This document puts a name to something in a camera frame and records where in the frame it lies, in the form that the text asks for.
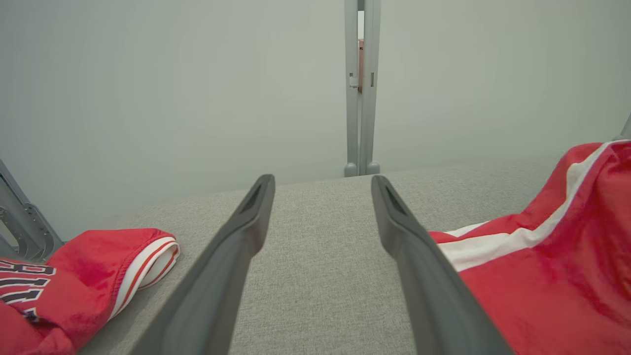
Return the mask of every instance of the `jersey trim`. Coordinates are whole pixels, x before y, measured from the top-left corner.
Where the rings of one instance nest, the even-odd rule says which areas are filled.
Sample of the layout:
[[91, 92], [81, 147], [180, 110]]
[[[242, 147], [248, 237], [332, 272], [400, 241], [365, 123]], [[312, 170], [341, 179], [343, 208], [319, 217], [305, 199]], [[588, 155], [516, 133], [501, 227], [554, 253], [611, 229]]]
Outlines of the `jersey trim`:
[[[440, 243], [439, 248], [452, 263], [456, 271], [460, 272], [468, 268], [482, 265], [515, 251], [536, 246], [540, 242], [544, 241], [550, 233], [554, 231], [558, 223], [564, 218], [567, 210], [574, 201], [581, 184], [585, 180], [585, 177], [590, 172], [598, 158], [600, 158], [601, 154], [611, 144], [620, 142], [628, 143], [628, 141], [603, 143], [597, 149], [593, 150], [593, 152], [591, 152], [584, 160], [579, 160], [569, 164], [565, 174], [555, 174], [553, 172], [550, 180], [548, 180], [548, 184], [565, 185], [566, 194], [564, 198], [557, 202], [558, 207], [538, 226], [532, 229], [519, 227], [518, 223], [511, 221], [509, 216], [503, 220], [505, 221], [504, 226], [501, 225], [501, 222], [498, 224], [497, 221], [494, 221], [494, 227], [497, 227], [495, 228], [496, 231], [501, 231], [502, 229], [506, 230], [513, 226], [512, 228], [514, 229], [512, 232], [476, 236], [476, 230], [479, 229], [480, 231], [483, 231], [491, 224], [484, 222], [481, 224], [463, 227], [456, 231], [447, 232], [450, 235], [462, 238], [462, 240]], [[531, 205], [539, 203], [538, 198], [540, 196], [541, 195], [538, 195]]]
[[[108, 320], [119, 314], [129, 304], [148, 274], [151, 284], [158, 282], [173, 267], [179, 254], [179, 245], [173, 237], [156, 239], [138, 253], [125, 271], [125, 276], [116, 297], [116, 303]], [[151, 272], [154, 265], [161, 271], [157, 273]]]

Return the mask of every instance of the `metal bracket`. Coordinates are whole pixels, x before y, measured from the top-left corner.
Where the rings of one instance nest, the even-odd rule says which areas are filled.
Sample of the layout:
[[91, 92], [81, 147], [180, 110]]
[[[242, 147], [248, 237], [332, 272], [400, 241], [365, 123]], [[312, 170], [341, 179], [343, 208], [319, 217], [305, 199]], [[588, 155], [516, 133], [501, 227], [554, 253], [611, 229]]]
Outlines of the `metal bracket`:
[[359, 76], [353, 76], [353, 73], [350, 73], [348, 81], [351, 88], [359, 87]]
[[[18, 242], [17, 256], [32, 262], [45, 262], [64, 244], [40, 210], [28, 200], [2, 160], [0, 203], [0, 220]], [[3, 244], [8, 244], [4, 237], [0, 238]], [[11, 258], [15, 251], [8, 250], [7, 253], [0, 256]]]
[[41, 247], [37, 245], [33, 239], [31, 239], [22, 224], [18, 222], [11, 211], [2, 206], [0, 206], [0, 220], [4, 223], [4, 225], [6, 225], [9, 232], [18, 242], [18, 256], [26, 260], [33, 260], [36, 259], [38, 255], [41, 255]]
[[22, 258], [18, 255], [18, 251], [7, 243], [2, 234], [0, 234], [0, 255], [7, 256], [9, 259], [22, 261]]

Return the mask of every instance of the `gray fabric surface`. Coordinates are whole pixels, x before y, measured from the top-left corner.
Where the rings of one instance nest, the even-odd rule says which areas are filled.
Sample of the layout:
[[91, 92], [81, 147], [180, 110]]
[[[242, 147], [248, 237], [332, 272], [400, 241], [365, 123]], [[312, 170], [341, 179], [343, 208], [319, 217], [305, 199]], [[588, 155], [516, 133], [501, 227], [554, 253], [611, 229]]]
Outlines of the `gray fabric surface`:
[[[521, 211], [559, 158], [551, 154], [386, 176], [419, 222], [446, 231]], [[145, 207], [102, 226], [163, 229], [175, 235], [182, 255], [161, 282], [139, 291], [81, 352], [129, 352], [244, 194]], [[396, 265], [379, 243], [370, 176], [277, 186], [267, 240], [245, 283], [231, 352], [415, 352]]]

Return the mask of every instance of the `white wall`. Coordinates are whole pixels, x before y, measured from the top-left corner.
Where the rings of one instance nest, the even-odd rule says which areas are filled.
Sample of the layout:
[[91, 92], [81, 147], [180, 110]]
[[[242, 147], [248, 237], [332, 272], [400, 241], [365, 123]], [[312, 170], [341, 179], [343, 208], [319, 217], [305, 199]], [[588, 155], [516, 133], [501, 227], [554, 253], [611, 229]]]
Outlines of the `white wall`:
[[4, 1], [0, 159], [63, 239], [182, 198], [343, 176], [334, 0]]
[[383, 1], [383, 172], [566, 150], [631, 112], [631, 1]]

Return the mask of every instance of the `fabric texture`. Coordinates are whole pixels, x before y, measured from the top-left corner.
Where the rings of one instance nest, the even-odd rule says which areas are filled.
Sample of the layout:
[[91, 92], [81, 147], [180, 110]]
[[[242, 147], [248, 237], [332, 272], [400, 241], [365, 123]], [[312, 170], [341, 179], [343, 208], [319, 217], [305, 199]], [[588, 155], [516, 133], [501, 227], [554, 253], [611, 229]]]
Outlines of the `fabric texture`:
[[572, 148], [520, 214], [431, 234], [516, 353], [631, 349], [631, 141]]
[[[420, 223], [450, 231], [523, 210], [562, 155], [384, 175]], [[396, 264], [379, 242], [370, 178], [277, 186], [267, 239], [245, 283], [232, 353], [416, 352]], [[81, 353], [128, 353], [244, 196], [245, 191], [196, 196], [104, 224], [169, 231], [182, 256]]]
[[178, 254], [173, 235], [129, 229], [87, 231], [45, 265], [0, 259], [0, 353], [73, 354]]

